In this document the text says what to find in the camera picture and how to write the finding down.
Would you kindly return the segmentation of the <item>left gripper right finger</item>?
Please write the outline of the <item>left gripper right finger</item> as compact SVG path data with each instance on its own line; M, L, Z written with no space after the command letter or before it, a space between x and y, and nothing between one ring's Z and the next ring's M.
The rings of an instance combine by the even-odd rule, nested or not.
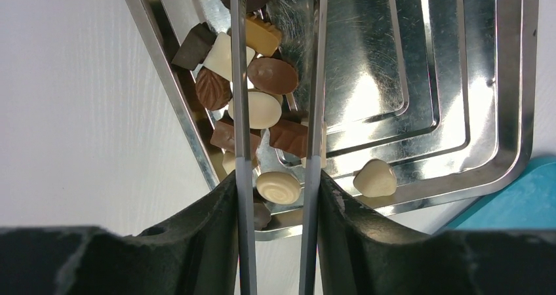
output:
M319 189L325 294L554 294L553 230L428 235L381 215L328 174Z

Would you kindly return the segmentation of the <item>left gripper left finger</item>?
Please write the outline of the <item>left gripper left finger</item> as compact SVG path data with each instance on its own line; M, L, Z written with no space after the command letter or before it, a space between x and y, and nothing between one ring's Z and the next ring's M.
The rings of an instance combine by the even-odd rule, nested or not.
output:
M137 236L96 226L1 229L2 294L233 294L233 174Z

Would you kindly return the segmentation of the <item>metal serving tongs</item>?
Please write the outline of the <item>metal serving tongs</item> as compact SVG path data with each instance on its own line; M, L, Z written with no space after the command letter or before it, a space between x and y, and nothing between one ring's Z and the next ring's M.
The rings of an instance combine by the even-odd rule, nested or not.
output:
M313 294L325 109L328 0L313 0L308 154L305 167L299 293ZM230 0L231 72L234 105L235 179L238 197L239 267L242 294L257 293L254 202L247 91L246 0Z

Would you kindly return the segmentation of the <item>stainless steel tray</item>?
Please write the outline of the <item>stainless steel tray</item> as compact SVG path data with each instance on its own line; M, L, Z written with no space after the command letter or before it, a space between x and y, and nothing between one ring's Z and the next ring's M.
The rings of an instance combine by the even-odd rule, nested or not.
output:
M220 0L125 0L212 190L227 173L209 142L196 73L173 66L188 31L229 33ZM324 171L354 197L371 159L398 178L389 197L358 198L389 216L501 190L532 151L538 0L328 0ZM298 71L285 113L309 111L313 0L254 12L282 31L277 57Z

